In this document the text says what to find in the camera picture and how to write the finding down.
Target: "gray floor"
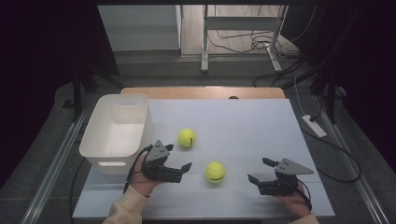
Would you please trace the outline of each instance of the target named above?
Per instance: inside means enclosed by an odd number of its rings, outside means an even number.
[[[117,55],[122,81],[129,87],[147,86],[243,86],[252,87],[254,77],[261,75],[273,75],[273,68],[265,56],[211,56],[209,72],[200,72],[200,57],[180,57],[176,55],[146,55],[138,57],[128,54]],[[292,60],[282,60],[284,67],[292,64]],[[295,75],[301,74],[306,68],[302,66],[291,75],[286,75],[281,82],[293,80]],[[269,86],[274,76],[268,77],[268,81],[260,80],[258,86]],[[108,93],[118,93],[116,86],[95,78],[98,83],[98,91],[95,94],[84,93],[83,99],[92,96],[94,100]],[[309,92],[312,78],[297,85],[301,108],[305,114],[315,115],[318,113],[318,104]],[[55,105],[48,120],[42,127],[40,134],[31,145],[25,158],[13,173],[12,177],[0,190],[0,223],[19,223],[25,214],[27,207],[32,201],[35,191],[38,189],[44,174],[59,149],[67,134],[73,109],[63,108],[64,101],[72,98],[71,84],[61,87],[55,98]],[[299,118],[301,111],[297,101],[297,90],[292,87],[285,90],[285,94],[293,106],[295,115]],[[336,101],[335,107],[336,128],[341,133],[348,148],[361,163],[364,179],[370,186],[370,190],[382,205],[389,223],[396,223],[396,178],[393,171],[384,162],[378,151],[348,115],[342,106],[342,100]],[[319,119],[321,127],[329,132],[325,123],[326,119]],[[301,122],[302,129],[308,130]],[[41,212],[38,223],[70,223],[69,217],[69,192],[73,177],[82,157],[78,152],[78,140],[82,133],[77,136],[76,143],[71,146],[70,153],[64,167],[59,174],[53,190]],[[342,154],[317,139],[304,135],[311,155],[318,167],[340,178],[349,178],[349,172],[343,160]],[[334,142],[332,135],[325,140]],[[73,193],[73,203],[78,200],[90,165],[83,163],[78,173]],[[321,223],[375,223],[372,219],[368,206],[364,201],[357,184],[343,184],[334,182],[328,177],[321,175],[324,187],[332,202],[335,217],[320,217]],[[76,223],[100,223],[100,220],[75,220]],[[167,221],[161,223],[181,223],[183,221]],[[191,221],[189,223],[211,223],[214,221]],[[263,220],[263,223],[287,223],[288,220]],[[227,223],[261,223],[260,220],[236,220]]]

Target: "sleeve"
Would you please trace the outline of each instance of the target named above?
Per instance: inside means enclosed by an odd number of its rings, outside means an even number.
[[[292,221],[289,224],[319,224],[319,222],[318,222],[317,218],[315,217],[315,215],[311,214],[309,216],[302,217],[300,219]]]
[[[149,198],[129,186],[122,197],[111,205],[108,218],[104,221],[104,224],[142,223],[141,214],[148,201]]]

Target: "dark background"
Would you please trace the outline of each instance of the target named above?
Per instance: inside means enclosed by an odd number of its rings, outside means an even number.
[[[78,73],[85,90],[95,91],[93,70],[119,71],[93,2],[3,1],[0,10],[3,186],[47,119],[59,87]]]
[[[353,8],[361,14],[331,67],[337,86],[346,91],[344,107],[396,172],[396,2],[361,1]],[[293,41],[309,62],[326,59],[353,8],[317,7],[304,35]],[[281,34],[287,39],[301,34],[313,9],[290,7]]]

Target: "power strip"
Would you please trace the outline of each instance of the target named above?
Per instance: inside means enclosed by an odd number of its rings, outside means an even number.
[[[323,131],[323,129],[320,128],[320,126],[317,124],[316,121],[311,121],[309,119],[311,119],[311,116],[309,115],[305,115],[302,116],[303,121],[305,122],[305,124],[312,130],[312,132],[315,133],[315,135],[317,137],[324,137],[327,134]]]

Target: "white cable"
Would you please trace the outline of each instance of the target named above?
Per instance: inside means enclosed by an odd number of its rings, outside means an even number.
[[[282,47],[282,46],[284,46],[284,45],[287,45],[287,44],[291,43],[292,41],[294,41],[294,40],[300,38],[300,37],[306,32],[306,30],[308,29],[309,25],[311,24],[312,19],[314,18],[314,15],[315,15],[315,11],[316,11],[316,10],[317,10],[317,7],[314,7],[314,11],[312,12],[311,19],[309,19],[309,23],[306,25],[305,29],[303,30],[303,32],[302,32],[299,36],[295,37],[294,39],[292,39],[292,40],[289,41],[289,42],[286,42],[286,43],[284,43],[284,44],[282,44],[282,45],[279,45],[278,47],[280,48],[280,47]]]
[[[305,113],[304,113],[304,111],[303,111],[303,108],[301,107],[301,104],[300,104],[300,97],[298,96],[297,82],[296,82],[297,77],[299,77],[299,76],[295,76],[295,77],[294,77],[294,88],[296,89],[298,106],[300,107],[300,110],[301,110],[301,112],[303,113],[303,115],[305,115]]]

